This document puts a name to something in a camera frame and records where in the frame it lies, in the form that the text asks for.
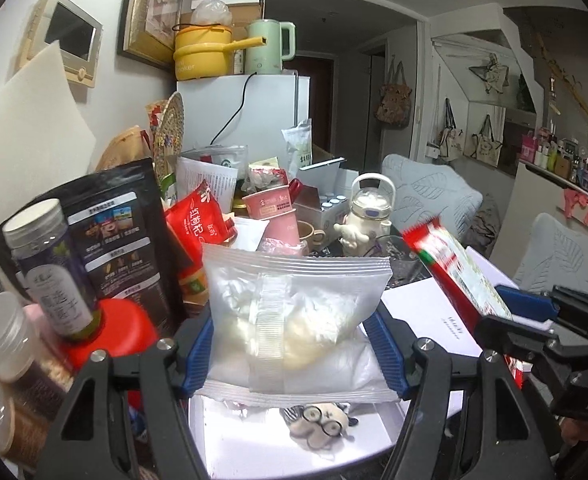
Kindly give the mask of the red bag of dates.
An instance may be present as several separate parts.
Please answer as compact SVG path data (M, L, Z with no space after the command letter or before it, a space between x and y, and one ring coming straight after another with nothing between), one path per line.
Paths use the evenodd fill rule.
M191 287L203 267L203 245L224 245L236 237L232 219L225 219L203 179L186 198L165 211L170 240L178 246L179 284Z

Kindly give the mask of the green electric kettle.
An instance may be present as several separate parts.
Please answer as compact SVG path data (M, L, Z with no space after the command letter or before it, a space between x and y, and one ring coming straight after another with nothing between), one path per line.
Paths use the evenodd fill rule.
M266 40L259 47L250 47L244 54L244 70L247 74L279 75L283 63L296 55L296 26L292 22L257 20L247 26L248 36Z

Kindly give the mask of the red white packet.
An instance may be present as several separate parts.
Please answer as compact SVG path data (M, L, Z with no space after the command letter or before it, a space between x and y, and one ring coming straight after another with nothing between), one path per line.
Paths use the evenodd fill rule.
M478 265L438 217L403 230L401 238L431 273L468 332L489 350L488 342L475 335L480 321L491 315L512 321L513 315Z

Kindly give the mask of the white open gift box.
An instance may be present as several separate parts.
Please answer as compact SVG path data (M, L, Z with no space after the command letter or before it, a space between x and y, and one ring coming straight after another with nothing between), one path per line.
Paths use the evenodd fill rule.
M390 288L385 258L207 246L214 341L190 426L216 479L309 478L384 452L408 404L364 331L379 304L447 350L477 356L433 280Z

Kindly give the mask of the white foam board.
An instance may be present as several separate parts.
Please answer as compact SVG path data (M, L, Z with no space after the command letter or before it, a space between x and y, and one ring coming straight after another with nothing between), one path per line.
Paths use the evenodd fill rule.
M83 176L95 145L54 42L0 89L0 222Z

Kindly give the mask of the white mini fridge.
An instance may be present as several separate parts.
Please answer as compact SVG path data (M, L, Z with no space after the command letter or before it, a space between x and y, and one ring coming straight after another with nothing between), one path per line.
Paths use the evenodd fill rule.
M309 116L310 79L300 75L223 76L179 81L182 148L245 145L248 160L286 161L284 129Z

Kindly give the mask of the light blue chair far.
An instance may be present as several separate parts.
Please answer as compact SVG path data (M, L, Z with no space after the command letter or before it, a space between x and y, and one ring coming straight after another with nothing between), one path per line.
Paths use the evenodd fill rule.
M438 217L457 240L462 240L482 204L483 195L447 165L388 154L382 161L382 175L396 186L390 218L398 232Z

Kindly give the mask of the checkered plush doll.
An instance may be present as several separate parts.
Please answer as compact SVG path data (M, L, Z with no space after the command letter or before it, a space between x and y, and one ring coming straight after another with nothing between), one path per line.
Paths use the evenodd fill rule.
M317 403L280 408L290 437L309 451L326 452L349 438L359 420L349 414L349 406Z

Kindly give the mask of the dark label plastic jar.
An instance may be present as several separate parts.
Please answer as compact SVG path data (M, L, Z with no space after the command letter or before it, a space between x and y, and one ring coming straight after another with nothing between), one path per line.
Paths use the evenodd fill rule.
M101 312L60 201L49 198L14 214L2 234L52 330L71 341L92 337Z

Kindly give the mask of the red cylindrical canister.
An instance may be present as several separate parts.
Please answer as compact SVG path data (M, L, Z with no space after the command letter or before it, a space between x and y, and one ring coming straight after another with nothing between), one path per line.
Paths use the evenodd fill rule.
M94 350L110 356L131 356L157 341L157 331L145 310L129 299L101 299L101 325L89 339L63 341L60 350L75 372L81 369Z

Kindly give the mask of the yellow pot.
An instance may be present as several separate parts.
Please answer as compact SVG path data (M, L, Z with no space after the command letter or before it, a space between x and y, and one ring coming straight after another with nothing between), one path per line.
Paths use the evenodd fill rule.
M174 59L178 81L227 76L233 70L236 51L263 47L264 36L233 39L233 29L226 25L176 26Z

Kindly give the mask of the white robot figurine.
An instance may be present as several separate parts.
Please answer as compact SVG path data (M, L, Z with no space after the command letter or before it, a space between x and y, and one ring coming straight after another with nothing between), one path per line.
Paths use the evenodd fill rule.
M396 186L384 174L369 172L352 181L348 214L334 224L343 255L362 257L380 236L390 234Z

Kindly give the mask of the pink cup stack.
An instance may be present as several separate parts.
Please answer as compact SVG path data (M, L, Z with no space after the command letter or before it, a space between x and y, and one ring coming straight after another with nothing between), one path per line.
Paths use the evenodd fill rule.
M287 185L248 194L242 202L251 219L267 222L262 236L264 246L282 254L302 256L306 252Z

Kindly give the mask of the wooden framed wall monitor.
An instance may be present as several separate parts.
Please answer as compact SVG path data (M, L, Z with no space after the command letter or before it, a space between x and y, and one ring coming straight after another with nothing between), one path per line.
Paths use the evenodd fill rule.
M60 47L68 81L96 85L102 24L72 0L38 0L16 61L19 70L49 44Z

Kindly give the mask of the gold framed picture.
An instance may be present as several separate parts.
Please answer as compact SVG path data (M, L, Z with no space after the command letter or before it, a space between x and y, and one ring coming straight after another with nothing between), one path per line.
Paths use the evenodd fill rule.
M174 69L175 26L183 0L123 0L117 53L144 64Z

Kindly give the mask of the black coffee pouch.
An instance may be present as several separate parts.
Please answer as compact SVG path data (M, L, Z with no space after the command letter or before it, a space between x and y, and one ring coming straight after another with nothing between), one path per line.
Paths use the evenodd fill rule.
M149 315L160 336L172 336L184 313L174 248L151 159L62 184L15 214L49 198L61 203L98 302L132 300ZM0 223L0 266L22 295L35 300L2 234L13 216Z

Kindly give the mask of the clear zip bag white contents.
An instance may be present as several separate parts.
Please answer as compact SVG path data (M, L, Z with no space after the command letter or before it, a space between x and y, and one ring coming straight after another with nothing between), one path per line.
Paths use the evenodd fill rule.
M396 400L361 327L393 275L387 258L207 245L203 262L214 336L202 396L262 408Z

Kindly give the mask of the brown hanging tote bag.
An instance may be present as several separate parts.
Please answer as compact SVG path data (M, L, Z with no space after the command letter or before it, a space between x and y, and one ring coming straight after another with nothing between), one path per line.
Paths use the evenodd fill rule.
M405 67L401 60L390 64L380 93L381 101L374 114L376 120L389 127L407 128L412 111L412 89L407 84Z

